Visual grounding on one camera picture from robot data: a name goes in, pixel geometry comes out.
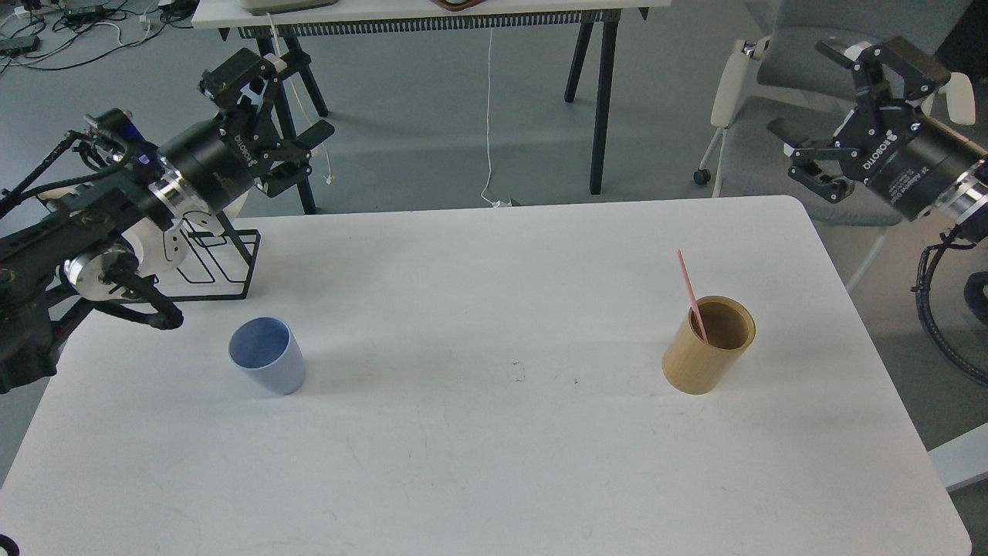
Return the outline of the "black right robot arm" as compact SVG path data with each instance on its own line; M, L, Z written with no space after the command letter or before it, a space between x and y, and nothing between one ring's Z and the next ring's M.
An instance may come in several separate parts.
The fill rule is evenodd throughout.
M824 140L811 140L779 117L768 123L786 145L788 176L828 203L840 203L861 184L909 221L934 211L949 217L952 228L920 256L912 292L936 348L985 386L986 371L949 344L931 305L943 256L975 249L986 238L986 151L953 129L976 120L973 85L903 36L854 45L822 39L815 49L851 74L854 108Z

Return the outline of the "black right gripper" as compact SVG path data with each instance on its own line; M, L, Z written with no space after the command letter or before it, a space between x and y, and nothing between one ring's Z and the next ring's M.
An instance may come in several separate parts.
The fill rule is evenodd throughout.
M983 148L906 104L948 85L952 74L903 36L880 43L830 36L816 52L850 71L855 110L829 141L770 120L768 131L786 145L787 175L830 204L854 192L853 179L905 219L939 210L957 225L982 224ZM822 161L840 162L844 175L826 173Z

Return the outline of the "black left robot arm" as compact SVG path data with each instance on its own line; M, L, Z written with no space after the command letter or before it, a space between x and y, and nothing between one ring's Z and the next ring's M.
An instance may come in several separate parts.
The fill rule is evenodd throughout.
M311 58L241 49L205 71L200 91L211 118L156 147L124 110L88 117L67 131L36 169L2 193L2 214L31 198L49 214L2 239L2 391L56 373L63 346L91 312L175 330L183 313L153 285L152 240L126 233L150 225L155 239L204 215L229 235L225 210L251 188L275 197L310 176L312 151L334 127L325 120L298 137L272 122L286 78Z

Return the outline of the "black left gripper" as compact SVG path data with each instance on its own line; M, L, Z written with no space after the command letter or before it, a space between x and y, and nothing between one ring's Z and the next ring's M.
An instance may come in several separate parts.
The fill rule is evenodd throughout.
M300 137L281 142L272 122L271 91L279 71L278 56L250 49L240 49L214 70L205 71L200 92L218 113L159 148L210 212L225 210L257 180L267 197L303 185L312 173L314 149L336 131L328 120L318 120ZM251 147L265 148L255 154Z

